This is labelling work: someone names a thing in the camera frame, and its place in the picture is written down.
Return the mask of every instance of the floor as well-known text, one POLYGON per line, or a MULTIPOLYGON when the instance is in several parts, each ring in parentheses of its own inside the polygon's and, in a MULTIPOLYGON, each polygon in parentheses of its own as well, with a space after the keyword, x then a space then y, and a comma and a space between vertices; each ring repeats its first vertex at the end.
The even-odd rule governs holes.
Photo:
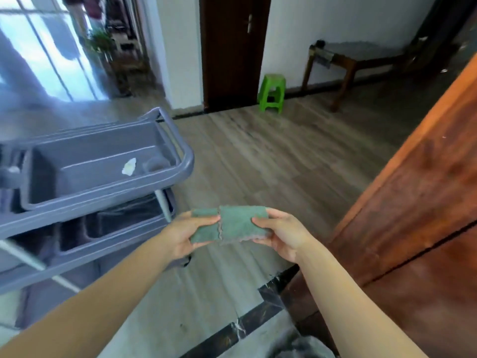
MULTIPOLYGON (((196 155, 192 176, 173 188, 179 210, 266 205, 294 214, 326 242, 452 81, 442 78, 448 80, 438 85, 395 80, 356 87, 335 114, 328 109, 335 95, 330 92, 286 100, 280 115, 251 106, 176 120, 196 155)), ((0 110, 0 141, 128 121, 158 105, 167 108, 158 90, 72 102, 0 110)), ((186 268, 161 276, 101 357, 190 357, 227 327, 237 343, 224 357, 266 357, 274 340, 294 330, 286 311, 276 310, 246 336, 240 322, 266 303, 260 289, 289 267, 250 241, 199 249, 186 268)), ((19 292, 0 296, 2 324, 14 323, 18 301, 19 292)), ((0 325, 0 343, 9 334, 0 325)))

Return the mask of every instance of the green stool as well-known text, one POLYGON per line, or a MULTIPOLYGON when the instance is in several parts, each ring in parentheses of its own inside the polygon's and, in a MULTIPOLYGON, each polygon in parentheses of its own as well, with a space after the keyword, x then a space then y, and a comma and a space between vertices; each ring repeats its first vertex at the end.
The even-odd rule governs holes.
POLYGON ((265 74, 260 93, 257 97, 257 102, 260 104, 260 110, 265 112, 268 107, 278 108, 278 113, 281 113, 283 108, 283 100, 285 99, 285 77, 281 74, 265 74), (273 97, 274 102, 268 102, 268 97, 273 97))

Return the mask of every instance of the person's right hand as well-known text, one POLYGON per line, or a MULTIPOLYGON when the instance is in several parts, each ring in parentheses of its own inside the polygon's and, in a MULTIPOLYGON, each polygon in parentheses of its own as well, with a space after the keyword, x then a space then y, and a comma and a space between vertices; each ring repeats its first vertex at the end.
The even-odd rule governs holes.
POLYGON ((267 209, 267 213, 268 219, 254 217, 252 222, 259 227, 270 228, 273 235, 253 241, 272 247, 282 258, 295 263, 297 250, 314 240, 313 236, 295 216, 276 209, 267 209))

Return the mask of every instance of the table leg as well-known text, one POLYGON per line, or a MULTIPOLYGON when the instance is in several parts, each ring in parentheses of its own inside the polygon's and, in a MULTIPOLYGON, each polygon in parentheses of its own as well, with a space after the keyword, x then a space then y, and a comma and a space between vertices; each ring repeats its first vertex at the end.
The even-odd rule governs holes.
POLYGON ((301 83, 301 91, 305 91, 308 87, 308 79, 310 79, 314 60, 315 54, 312 55, 312 53, 310 52, 310 56, 308 56, 308 63, 305 69, 305 74, 303 75, 303 82, 301 83))
POLYGON ((346 69, 346 75, 343 80, 343 84, 341 84, 341 89, 336 96, 336 99, 333 101, 331 104, 331 111, 336 112, 338 108, 340 107, 340 101, 343 98, 344 94, 346 91, 349 89, 351 83, 353 83, 353 80, 355 79, 355 74, 356 74, 356 65, 352 65, 349 68, 346 69))

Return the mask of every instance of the folded green cloth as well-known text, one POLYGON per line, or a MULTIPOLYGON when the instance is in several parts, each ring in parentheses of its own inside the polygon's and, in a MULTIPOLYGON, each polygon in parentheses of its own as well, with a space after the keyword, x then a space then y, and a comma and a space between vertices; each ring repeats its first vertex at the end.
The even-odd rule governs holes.
POLYGON ((264 206, 220 206, 218 209, 193 210, 192 216, 212 216, 220 214, 218 223, 201 226, 190 241, 205 242, 220 240, 222 243, 265 238, 270 230, 255 225, 252 217, 267 218, 264 206))

